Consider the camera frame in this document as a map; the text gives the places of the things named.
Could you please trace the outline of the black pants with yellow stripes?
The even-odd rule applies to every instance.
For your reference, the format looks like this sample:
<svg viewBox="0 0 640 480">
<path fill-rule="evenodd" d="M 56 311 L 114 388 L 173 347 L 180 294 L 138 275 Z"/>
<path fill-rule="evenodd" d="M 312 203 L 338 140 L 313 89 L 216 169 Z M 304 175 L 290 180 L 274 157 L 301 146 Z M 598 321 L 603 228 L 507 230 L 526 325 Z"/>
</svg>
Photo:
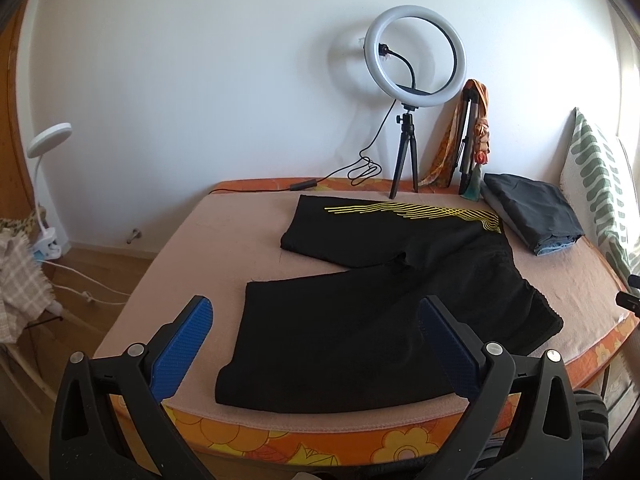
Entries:
<svg viewBox="0 0 640 480">
<path fill-rule="evenodd" d="M 491 211 L 304 195 L 280 245 L 335 271 L 246 285 L 219 404 L 333 414 L 446 396 L 423 328 L 430 295 L 482 341 L 520 356 L 562 330 Z"/>
</svg>

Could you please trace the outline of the orange floral mattress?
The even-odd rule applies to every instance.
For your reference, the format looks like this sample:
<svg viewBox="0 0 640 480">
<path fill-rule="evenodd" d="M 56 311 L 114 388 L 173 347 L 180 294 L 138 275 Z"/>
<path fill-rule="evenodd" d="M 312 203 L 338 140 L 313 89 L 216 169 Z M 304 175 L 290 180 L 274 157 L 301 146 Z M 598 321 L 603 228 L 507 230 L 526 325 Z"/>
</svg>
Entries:
<svg viewBox="0 0 640 480">
<path fill-rule="evenodd" d="M 288 180 L 253 179 L 219 183 L 209 195 L 229 193 L 292 192 Z M 590 384 L 608 362 L 588 382 L 576 387 Z M 445 442 L 464 410 L 410 426 L 346 434 L 296 434 L 218 424 L 212 420 L 197 419 L 188 424 L 165 405 L 184 440 L 200 452 L 296 467 L 371 465 L 433 453 Z"/>
</svg>

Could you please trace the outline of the pink bed blanket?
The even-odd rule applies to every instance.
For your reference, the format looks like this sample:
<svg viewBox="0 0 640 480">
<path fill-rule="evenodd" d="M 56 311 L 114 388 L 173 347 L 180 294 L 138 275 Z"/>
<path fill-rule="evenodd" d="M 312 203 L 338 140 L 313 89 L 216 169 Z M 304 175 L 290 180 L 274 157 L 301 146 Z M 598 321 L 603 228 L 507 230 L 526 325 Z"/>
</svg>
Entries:
<svg viewBox="0 0 640 480">
<path fill-rule="evenodd" d="M 147 342 L 173 320 L 194 295 L 213 304 L 214 326 L 177 393 L 166 402 L 178 419 L 296 434 L 346 434 L 396 428 L 460 413 L 465 400 L 448 394 L 419 403 L 344 414 L 294 415 L 220 405 L 214 396 L 221 367 L 230 362 L 240 327 L 245 286 L 336 271 L 334 264 L 285 252 L 280 238 L 290 225 L 295 193 L 212 194 L 201 200 L 152 262 L 97 356 L 116 356 L 133 342 Z M 546 344 L 558 350 L 574 386 L 611 359 L 636 328 L 628 311 L 616 307 L 623 285 L 589 240 L 550 256 L 536 257 L 506 232 L 514 262 L 563 319 Z"/>
</svg>

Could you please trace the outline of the beige checkered cloth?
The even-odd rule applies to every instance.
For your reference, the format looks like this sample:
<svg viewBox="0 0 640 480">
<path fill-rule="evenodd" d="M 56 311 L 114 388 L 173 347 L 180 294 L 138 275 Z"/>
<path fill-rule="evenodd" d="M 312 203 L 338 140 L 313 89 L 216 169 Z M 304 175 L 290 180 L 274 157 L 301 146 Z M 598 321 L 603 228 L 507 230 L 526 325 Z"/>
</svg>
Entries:
<svg viewBox="0 0 640 480">
<path fill-rule="evenodd" d="M 15 344 L 24 328 L 54 301 L 52 286 L 34 257 L 24 233 L 1 231 L 2 344 Z"/>
</svg>

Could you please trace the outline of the folded dark grey garment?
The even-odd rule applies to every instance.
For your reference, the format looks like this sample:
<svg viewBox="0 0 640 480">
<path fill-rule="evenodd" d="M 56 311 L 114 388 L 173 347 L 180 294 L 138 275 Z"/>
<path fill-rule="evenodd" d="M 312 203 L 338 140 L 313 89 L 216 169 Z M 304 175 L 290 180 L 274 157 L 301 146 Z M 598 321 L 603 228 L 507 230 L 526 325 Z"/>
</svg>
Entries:
<svg viewBox="0 0 640 480">
<path fill-rule="evenodd" d="M 562 252 L 585 232 L 560 189 L 514 174 L 485 174 L 486 203 L 536 256 Z"/>
</svg>

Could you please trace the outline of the orange floral umbrella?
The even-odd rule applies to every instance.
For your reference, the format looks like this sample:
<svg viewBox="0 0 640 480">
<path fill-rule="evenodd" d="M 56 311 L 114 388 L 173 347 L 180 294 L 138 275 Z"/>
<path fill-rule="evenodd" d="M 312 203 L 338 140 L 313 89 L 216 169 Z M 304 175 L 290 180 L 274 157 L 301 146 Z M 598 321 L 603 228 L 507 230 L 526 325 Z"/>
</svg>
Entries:
<svg viewBox="0 0 640 480">
<path fill-rule="evenodd" d="M 480 199 L 483 167 L 488 164 L 490 154 L 487 109 L 486 86 L 469 79 L 420 186 L 448 188 L 457 169 L 460 171 L 459 195 L 466 200 Z"/>
</svg>

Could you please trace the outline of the wooden door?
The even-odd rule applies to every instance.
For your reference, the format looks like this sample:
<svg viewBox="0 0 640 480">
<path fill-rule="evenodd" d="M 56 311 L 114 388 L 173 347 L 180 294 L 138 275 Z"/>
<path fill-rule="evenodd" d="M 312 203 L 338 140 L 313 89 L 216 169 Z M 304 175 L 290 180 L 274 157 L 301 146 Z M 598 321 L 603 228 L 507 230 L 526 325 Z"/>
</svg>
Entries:
<svg viewBox="0 0 640 480">
<path fill-rule="evenodd" d="M 1 33 L 0 58 L 0 214 L 2 218 L 21 220 L 34 209 L 30 180 L 16 106 L 16 61 L 18 40 L 27 0 L 13 13 Z"/>
</svg>

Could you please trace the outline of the green patterned white pillow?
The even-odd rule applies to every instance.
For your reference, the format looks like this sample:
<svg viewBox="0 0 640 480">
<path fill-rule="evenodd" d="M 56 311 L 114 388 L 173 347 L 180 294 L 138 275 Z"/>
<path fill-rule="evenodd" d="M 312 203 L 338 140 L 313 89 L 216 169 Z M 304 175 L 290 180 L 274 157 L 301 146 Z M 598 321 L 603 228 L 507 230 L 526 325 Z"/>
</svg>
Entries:
<svg viewBox="0 0 640 480">
<path fill-rule="evenodd" d="M 639 273 L 639 211 L 623 145 L 574 110 L 560 189 L 585 236 L 618 276 Z"/>
</svg>

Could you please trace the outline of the black mini tripod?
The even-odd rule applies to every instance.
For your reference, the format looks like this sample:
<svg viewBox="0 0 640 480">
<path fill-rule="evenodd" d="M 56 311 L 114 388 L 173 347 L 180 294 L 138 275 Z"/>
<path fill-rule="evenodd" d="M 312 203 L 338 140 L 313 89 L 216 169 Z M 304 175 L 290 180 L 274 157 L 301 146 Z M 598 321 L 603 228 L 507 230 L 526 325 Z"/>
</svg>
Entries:
<svg viewBox="0 0 640 480">
<path fill-rule="evenodd" d="M 418 148 L 416 147 L 416 126 L 413 120 L 413 112 L 416 108 L 408 104 L 404 104 L 402 107 L 404 112 L 396 117 L 401 133 L 392 186 L 390 187 L 390 194 L 388 194 L 391 200 L 396 197 L 399 191 L 402 170 L 404 170 L 407 155 L 410 155 L 413 192 L 416 193 L 419 189 Z"/>
</svg>

